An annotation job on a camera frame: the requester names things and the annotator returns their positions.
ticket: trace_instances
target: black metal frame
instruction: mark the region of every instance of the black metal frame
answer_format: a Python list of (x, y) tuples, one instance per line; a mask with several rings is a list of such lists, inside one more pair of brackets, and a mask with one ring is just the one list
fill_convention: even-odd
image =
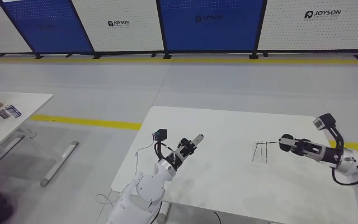
[(264, 57), (268, 57), (269, 53), (358, 53), (358, 49), (352, 49), (352, 50), (258, 50), (258, 44), (260, 42), (260, 36), (262, 31), (262, 25), (263, 20), (265, 18), (266, 13), (266, 7), (267, 7), (267, 0), (262, 1), (262, 7), (260, 12), (260, 18), (257, 25), (257, 31), (256, 31), (256, 37), (255, 37), (255, 45), (253, 50), (168, 50), (167, 46), (167, 40), (166, 40), (166, 33), (164, 29), (164, 23), (163, 23), (163, 16), (162, 16), (162, 9), (161, 9), (161, 0), (156, 0), (157, 4), (157, 11), (158, 11), (158, 19), (159, 24), (161, 27), (161, 33), (162, 33), (162, 41), (163, 41), (163, 48), (164, 50), (152, 50), (152, 51), (118, 51), (118, 52), (97, 52), (95, 51), (90, 38), (88, 37), (88, 34), (86, 30), (84, 29), (84, 26), (82, 24), (81, 19), (78, 16), (78, 13), (76, 11), (76, 8), (74, 7), (74, 4), (72, 0), (69, 0), (70, 6), (72, 7), (74, 14), (76, 18), (78, 19), (81, 29), (83, 30), (86, 39), (88, 41), (88, 44), (91, 47), (91, 52), (36, 52), (32, 45), (29, 43), (29, 41), (25, 38), (25, 35), (21, 32), (21, 30), (18, 28), (16, 23), (14, 22), (12, 16), (10, 13), (6, 10), (6, 8), (3, 5), (3, 2), (0, 1), (0, 6), (4, 10), (7, 17), (10, 19), (16, 30), (19, 32), (19, 34), (22, 36), (26, 44), (30, 47), (32, 50), (31, 52), (23, 52), (23, 53), (0, 53), (0, 57), (4, 56), (5, 54), (25, 54), (25, 55), (35, 55), (35, 59), (42, 58), (43, 54), (64, 54), (65, 57), (68, 58), (72, 56), (73, 54), (79, 54), (79, 55), (94, 55), (93, 59), (99, 59), (102, 56), (106, 55), (132, 55), (132, 54), (152, 54), (152, 58), (155, 57), (157, 54), (164, 54), (163, 59), (170, 59), (172, 56), (171, 54), (174, 53), (248, 53), (250, 59), (258, 59), (257, 53), (262, 53)]
[(260, 12), (260, 18), (259, 18), (258, 25), (257, 25), (255, 46), (253, 47), (252, 54), (249, 55), (249, 59), (256, 59), (256, 60), (258, 59), (257, 49), (258, 49), (258, 43), (260, 42), (260, 36), (261, 36), (261, 31), (262, 31), (263, 20), (265, 18), (265, 14), (266, 14), (266, 6), (267, 6), (267, 0), (263, 0), (262, 1), (261, 12)]
[(172, 56), (169, 54), (169, 51), (168, 51), (166, 32), (164, 30), (161, 0), (156, 0), (156, 4), (157, 4), (157, 11), (158, 11), (159, 25), (161, 27), (161, 33), (162, 33), (163, 47), (164, 47), (163, 59), (171, 59)]
[[(29, 46), (29, 48), (32, 50), (32, 54), (34, 54), (36, 56), (35, 59), (41, 59), (43, 56), (40, 56), (39, 54), (35, 53), (34, 48), (32, 47), (32, 45), (30, 44), (30, 42), (25, 38), (24, 34), (20, 31), (20, 29), (18, 28), (18, 26), (16, 25), (16, 23), (14, 22), (14, 20), (12, 19), (12, 16), (10, 16), (9, 12), (7, 11), (7, 9), (4, 7), (3, 2), (0, 1), (0, 7), (3, 9), (4, 13), (7, 15), (7, 17), (9, 18), (9, 20), (11, 21), (11, 23), (13, 24), (13, 26), (16, 28), (17, 32), (21, 35), (21, 37), (23, 38), (23, 40), (26, 42), (26, 44)], [(5, 54), (19, 54), (19, 53), (1, 53), (2, 55)]]
[(341, 49), (341, 50), (258, 50), (264, 57), (268, 57), (269, 53), (358, 53), (358, 49)]

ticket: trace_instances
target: joyson logo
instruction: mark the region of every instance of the joyson logo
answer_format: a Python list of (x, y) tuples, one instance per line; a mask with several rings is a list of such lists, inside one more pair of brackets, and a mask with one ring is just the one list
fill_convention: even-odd
[(333, 18), (337, 18), (341, 14), (341, 12), (342, 10), (324, 10), (324, 11), (315, 11), (315, 12), (308, 11), (304, 15), (304, 18), (305, 19), (315, 18), (317, 20), (333, 19)]
[(111, 28), (120, 28), (124, 26), (130, 26), (130, 22), (128, 20), (108, 21), (108, 26)]
[(212, 15), (212, 16), (195, 16), (195, 22), (204, 22), (209, 20), (221, 20), (222, 15)]

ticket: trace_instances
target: white cable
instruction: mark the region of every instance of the white cable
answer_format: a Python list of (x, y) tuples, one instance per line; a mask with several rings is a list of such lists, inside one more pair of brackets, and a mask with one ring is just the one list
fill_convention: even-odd
[[(136, 151), (136, 153), (135, 153), (135, 156), (136, 156), (135, 174), (136, 174), (137, 169), (138, 169), (138, 152), (139, 152), (140, 150), (144, 150), (144, 149), (146, 149), (146, 148), (149, 148), (150, 146), (152, 146), (152, 145), (154, 144), (154, 133), (152, 134), (152, 136), (153, 136), (153, 142), (152, 142), (152, 144), (150, 144), (150, 145), (147, 146), (147, 147), (138, 149), (138, 150)], [(121, 194), (125, 191), (125, 189), (128, 187), (128, 185), (129, 185), (129, 184), (127, 184), (127, 186), (126, 186), (126, 187), (121, 191), (121, 193), (119, 194), (118, 198), (117, 198), (116, 200), (114, 200), (113, 202), (112, 202), (107, 196), (105, 196), (104, 194), (96, 194), (95, 200), (96, 200), (96, 202), (98, 202), (99, 204), (104, 204), (104, 205), (110, 204), (110, 205), (112, 205), (112, 208), (113, 208), (113, 203), (115, 203), (116, 201), (118, 201), (118, 200), (120, 199)], [(100, 202), (99, 200), (97, 200), (97, 196), (102, 196), (102, 197), (106, 198), (106, 202)]]
[[(97, 194), (97, 195), (95, 196), (95, 200), (96, 200), (96, 202), (98, 202), (99, 204), (104, 204), (104, 205), (105, 205), (105, 204), (110, 204), (110, 205), (112, 205), (112, 208), (113, 208), (113, 203), (115, 203), (116, 201), (118, 201), (118, 200), (121, 198), (122, 193), (125, 191), (125, 189), (127, 189), (128, 185), (129, 185), (129, 184), (127, 184), (127, 186), (124, 187), (124, 189), (119, 193), (118, 198), (115, 199), (113, 202), (112, 202), (107, 196), (105, 196), (104, 194)], [(100, 202), (99, 200), (97, 200), (97, 196), (102, 196), (102, 197), (106, 198), (106, 199), (107, 199), (106, 202)]]
[(150, 144), (149, 146), (144, 147), (144, 148), (140, 148), (140, 149), (138, 149), (138, 150), (135, 152), (135, 157), (136, 157), (135, 174), (136, 174), (137, 168), (138, 168), (138, 152), (139, 152), (140, 150), (144, 150), (144, 149), (146, 149), (146, 148), (149, 148), (149, 147), (152, 146), (153, 144), (154, 144), (154, 140), (152, 141), (152, 144)]

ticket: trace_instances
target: pegboard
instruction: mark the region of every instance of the pegboard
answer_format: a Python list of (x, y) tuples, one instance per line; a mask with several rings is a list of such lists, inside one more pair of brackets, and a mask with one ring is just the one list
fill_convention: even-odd
[(168, 50), (253, 50), (263, 0), (161, 0)]
[(155, 0), (73, 0), (98, 52), (163, 50)]
[(358, 1), (268, 0), (258, 49), (358, 49)]
[(0, 53), (32, 52), (0, 7)]
[(69, 0), (23, 0), (3, 5), (35, 52), (93, 51)]

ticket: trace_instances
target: white pegboard panel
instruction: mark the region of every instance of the white pegboard panel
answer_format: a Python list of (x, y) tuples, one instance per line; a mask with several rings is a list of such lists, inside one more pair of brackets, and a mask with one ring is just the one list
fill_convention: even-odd
[(358, 49), (358, 0), (268, 0), (258, 49)]
[(98, 52), (163, 50), (156, 0), (72, 0)]
[(0, 53), (32, 52), (0, 7)]

